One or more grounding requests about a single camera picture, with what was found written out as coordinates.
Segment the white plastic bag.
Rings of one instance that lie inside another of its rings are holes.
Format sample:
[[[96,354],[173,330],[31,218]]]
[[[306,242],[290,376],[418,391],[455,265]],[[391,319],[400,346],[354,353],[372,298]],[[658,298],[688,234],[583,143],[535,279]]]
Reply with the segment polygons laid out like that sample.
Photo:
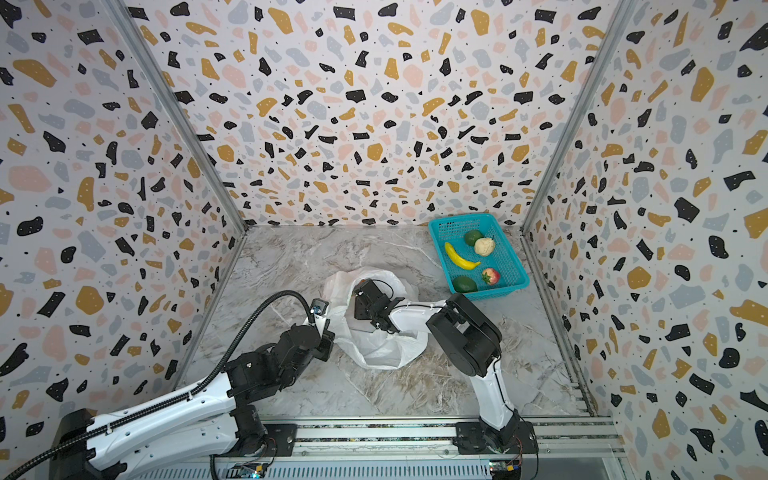
[[[368,320],[353,317],[353,289],[364,280],[383,291],[384,299],[402,300],[394,306],[389,319],[395,333],[379,330]],[[444,305],[416,299],[418,288],[398,278],[393,272],[362,267],[337,272],[325,280],[322,298],[330,303],[326,316],[335,333],[335,345],[358,366],[368,370],[397,370],[420,356],[426,349],[430,331],[427,320]]]

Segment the green mango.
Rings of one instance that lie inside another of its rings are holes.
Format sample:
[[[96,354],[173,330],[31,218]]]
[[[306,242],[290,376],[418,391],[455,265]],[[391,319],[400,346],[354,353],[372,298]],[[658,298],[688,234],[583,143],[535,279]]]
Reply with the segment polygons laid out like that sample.
[[[456,276],[452,279],[452,287],[456,293],[473,293],[478,291],[476,282],[468,276]]]

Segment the teal plastic basket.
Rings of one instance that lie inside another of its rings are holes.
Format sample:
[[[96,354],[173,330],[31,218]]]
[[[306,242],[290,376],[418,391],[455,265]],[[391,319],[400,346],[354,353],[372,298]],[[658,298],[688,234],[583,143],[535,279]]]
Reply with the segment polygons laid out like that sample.
[[[529,286],[522,261],[492,215],[442,217],[428,230],[451,292],[484,300]]]

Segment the red apple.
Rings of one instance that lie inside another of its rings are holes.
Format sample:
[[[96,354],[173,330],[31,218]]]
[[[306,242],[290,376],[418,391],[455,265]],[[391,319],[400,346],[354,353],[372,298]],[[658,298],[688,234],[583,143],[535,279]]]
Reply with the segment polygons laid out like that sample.
[[[499,283],[501,274],[496,269],[489,267],[482,271],[481,278],[486,285],[493,286]]]

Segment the pale white fruit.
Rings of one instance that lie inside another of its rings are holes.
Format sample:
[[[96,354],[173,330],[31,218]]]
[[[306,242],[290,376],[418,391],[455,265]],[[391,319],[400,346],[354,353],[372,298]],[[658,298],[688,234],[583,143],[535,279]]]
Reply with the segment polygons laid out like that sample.
[[[473,248],[477,255],[481,257],[488,257],[494,252],[496,248],[496,242],[493,238],[484,237],[478,240]]]

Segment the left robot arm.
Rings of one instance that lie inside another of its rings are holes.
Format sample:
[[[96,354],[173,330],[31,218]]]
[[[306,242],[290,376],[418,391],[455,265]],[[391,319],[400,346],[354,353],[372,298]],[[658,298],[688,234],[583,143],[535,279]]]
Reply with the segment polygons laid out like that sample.
[[[198,382],[110,414],[81,409],[62,421],[50,461],[52,479],[129,479],[201,456],[275,454],[256,402],[293,385],[312,360],[325,361],[335,335],[294,325],[276,343],[228,361]]]

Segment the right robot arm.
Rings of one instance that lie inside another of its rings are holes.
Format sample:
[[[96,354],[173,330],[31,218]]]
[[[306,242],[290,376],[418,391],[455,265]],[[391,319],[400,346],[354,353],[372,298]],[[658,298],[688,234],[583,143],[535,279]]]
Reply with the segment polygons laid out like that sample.
[[[452,365],[470,381],[479,419],[457,429],[463,452],[505,453],[520,446],[521,417],[512,403],[502,370],[502,334],[465,295],[414,303],[381,291],[373,279],[353,289],[354,318],[389,334],[429,333]]]

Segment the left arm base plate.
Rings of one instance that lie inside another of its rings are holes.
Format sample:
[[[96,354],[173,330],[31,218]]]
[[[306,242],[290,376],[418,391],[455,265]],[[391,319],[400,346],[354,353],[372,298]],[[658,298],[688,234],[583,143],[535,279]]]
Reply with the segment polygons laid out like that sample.
[[[297,431],[296,423],[268,422],[263,426],[262,432],[250,433],[243,438],[237,437],[234,446],[219,454],[219,457],[290,457],[296,443]]]

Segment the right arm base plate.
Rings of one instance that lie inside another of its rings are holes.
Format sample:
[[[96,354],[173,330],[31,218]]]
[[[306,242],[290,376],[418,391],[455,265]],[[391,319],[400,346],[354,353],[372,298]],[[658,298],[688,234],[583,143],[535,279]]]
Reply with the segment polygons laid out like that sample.
[[[455,425],[453,444],[460,454],[536,454],[539,445],[533,424],[513,419],[502,430],[482,421],[459,422]]]

